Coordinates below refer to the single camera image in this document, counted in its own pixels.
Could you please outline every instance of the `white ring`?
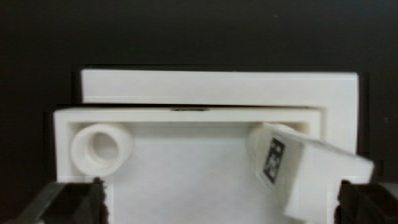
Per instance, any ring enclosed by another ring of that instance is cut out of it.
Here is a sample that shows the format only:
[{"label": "white ring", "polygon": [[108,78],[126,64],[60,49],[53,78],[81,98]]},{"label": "white ring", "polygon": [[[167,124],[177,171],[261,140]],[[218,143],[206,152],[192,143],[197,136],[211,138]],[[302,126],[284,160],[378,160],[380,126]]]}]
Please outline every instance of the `white ring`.
[{"label": "white ring", "polygon": [[[103,158],[96,153],[92,139],[99,133],[115,142],[117,156],[113,159]],[[121,124],[99,123],[85,127],[74,135],[71,142],[71,161],[81,173],[89,176],[108,176],[129,157],[131,148],[133,137]]]}]

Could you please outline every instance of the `white foam block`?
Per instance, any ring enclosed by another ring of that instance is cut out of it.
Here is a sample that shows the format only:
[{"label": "white foam block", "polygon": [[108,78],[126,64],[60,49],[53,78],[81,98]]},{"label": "white foam block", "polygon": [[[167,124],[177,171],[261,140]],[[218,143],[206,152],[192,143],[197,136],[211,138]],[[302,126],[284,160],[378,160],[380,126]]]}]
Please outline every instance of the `white foam block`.
[{"label": "white foam block", "polygon": [[332,224],[341,180],[369,182],[371,161],[268,124],[252,128],[247,150],[284,215]]}]

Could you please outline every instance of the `printed marking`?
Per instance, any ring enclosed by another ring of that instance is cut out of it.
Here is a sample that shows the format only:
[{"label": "printed marking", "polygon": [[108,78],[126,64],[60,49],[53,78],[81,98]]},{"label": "printed marking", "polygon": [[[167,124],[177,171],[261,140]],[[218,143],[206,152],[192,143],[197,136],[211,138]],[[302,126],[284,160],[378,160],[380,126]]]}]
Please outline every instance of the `printed marking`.
[{"label": "printed marking", "polygon": [[270,152],[268,152],[265,168],[263,168],[263,173],[272,183],[275,183],[275,179],[277,179],[277,171],[279,171],[280,162],[282,162],[282,153],[284,153],[284,144],[273,138],[270,143]]}]

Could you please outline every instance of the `black background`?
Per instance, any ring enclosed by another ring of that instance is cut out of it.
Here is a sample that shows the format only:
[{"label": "black background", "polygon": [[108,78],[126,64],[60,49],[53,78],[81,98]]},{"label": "black background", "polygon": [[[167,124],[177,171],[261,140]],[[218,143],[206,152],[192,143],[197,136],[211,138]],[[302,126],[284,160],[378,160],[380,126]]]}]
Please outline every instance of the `black background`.
[{"label": "black background", "polygon": [[2,0],[0,221],[55,177],[46,121],[83,64],[366,72],[359,151],[398,181],[398,1]]}]

